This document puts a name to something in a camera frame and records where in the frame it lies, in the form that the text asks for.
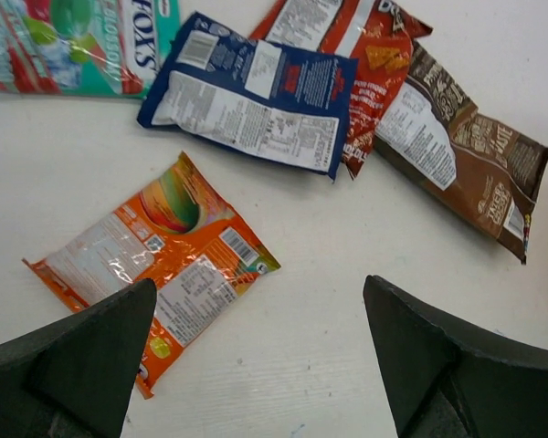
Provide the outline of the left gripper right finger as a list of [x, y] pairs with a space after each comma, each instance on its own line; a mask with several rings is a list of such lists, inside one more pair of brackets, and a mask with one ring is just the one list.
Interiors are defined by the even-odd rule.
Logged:
[[380, 276], [364, 304], [400, 437], [548, 437], [548, 350], [432, 307]]

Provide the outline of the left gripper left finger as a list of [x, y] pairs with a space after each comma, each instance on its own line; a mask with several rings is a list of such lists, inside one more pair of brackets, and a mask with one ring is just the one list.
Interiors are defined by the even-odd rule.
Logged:
[[156, 305], [150, 278], [0, 344], [0, 437], [118, 437]]

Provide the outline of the brown chip bag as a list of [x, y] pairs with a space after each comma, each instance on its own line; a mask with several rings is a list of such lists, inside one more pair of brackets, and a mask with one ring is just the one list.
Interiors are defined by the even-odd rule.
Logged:
[[420, 44], [374, 149], [415, 185], [521, 262], [548, 163], [548, 147], [483, 115]]

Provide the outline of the red Doritos chip bag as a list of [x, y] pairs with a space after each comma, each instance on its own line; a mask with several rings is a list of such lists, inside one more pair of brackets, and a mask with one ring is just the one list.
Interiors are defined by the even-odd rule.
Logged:
[[354, 179], [375, 129], [405, 82], [413, 41], [433, 27], [389, 0], [277, 1], [250, 36], [358, 61], [342, 162]]

